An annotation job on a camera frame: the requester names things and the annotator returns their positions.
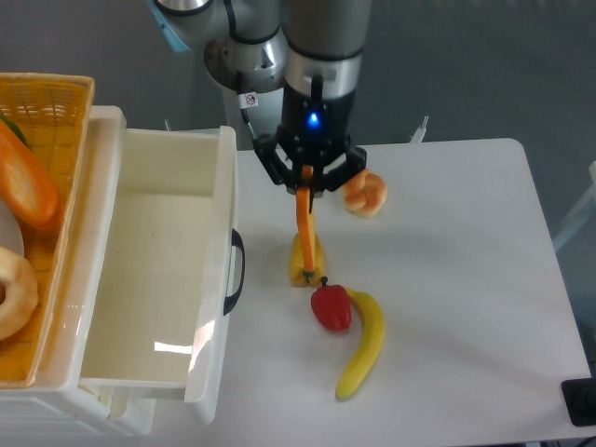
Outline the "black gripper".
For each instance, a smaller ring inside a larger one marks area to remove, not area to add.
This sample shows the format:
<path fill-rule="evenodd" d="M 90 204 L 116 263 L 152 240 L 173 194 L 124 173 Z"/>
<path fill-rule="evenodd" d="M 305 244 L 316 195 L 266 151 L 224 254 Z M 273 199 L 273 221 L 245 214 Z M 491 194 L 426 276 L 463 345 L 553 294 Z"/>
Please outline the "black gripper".
<path fill-rule="evenodd" d="M 302 167 L 314 169 L 311 184 L 318 194 L 336 191 L 367 167 L 367 152 L 352 146 L 348 122 L 355 94 L 340 98 L 311 98 L 287 85 L 283 91 L 281 123 L 277 139 L 261 134 L 253 150 L 274 185 L 295 194 L 302 185 Z M 291 161 L 291 168 L 278 155 L 278 144 Z"/>

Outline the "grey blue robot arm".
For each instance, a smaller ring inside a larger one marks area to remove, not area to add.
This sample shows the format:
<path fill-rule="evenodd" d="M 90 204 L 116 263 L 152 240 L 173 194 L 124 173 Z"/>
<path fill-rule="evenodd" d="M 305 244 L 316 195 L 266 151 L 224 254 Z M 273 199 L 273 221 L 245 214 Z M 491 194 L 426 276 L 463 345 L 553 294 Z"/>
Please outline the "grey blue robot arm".
<path fill-rule="evenodd" d="M 199 48 L 238 146 L 271 181 L 312 196 L 367 163 L 348 131 L 372 5 L 368 1 L 152 1 L 170 48 Z"/>

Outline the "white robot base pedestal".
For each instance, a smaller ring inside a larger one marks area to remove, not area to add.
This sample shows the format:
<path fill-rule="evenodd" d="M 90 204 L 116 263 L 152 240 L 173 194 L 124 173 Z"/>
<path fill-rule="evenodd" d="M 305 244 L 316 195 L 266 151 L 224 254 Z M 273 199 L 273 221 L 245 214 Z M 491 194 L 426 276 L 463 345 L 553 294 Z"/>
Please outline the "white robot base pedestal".
<path fill-rule="evenodd" d="M 254 137 L 277 129 L 287 52 L 282 32 L 257 44 L 228 36 L 205 48 L 206 69 L 222 92 L 226 124 L 235 130 L 239 150 L 250 150 Z"/>

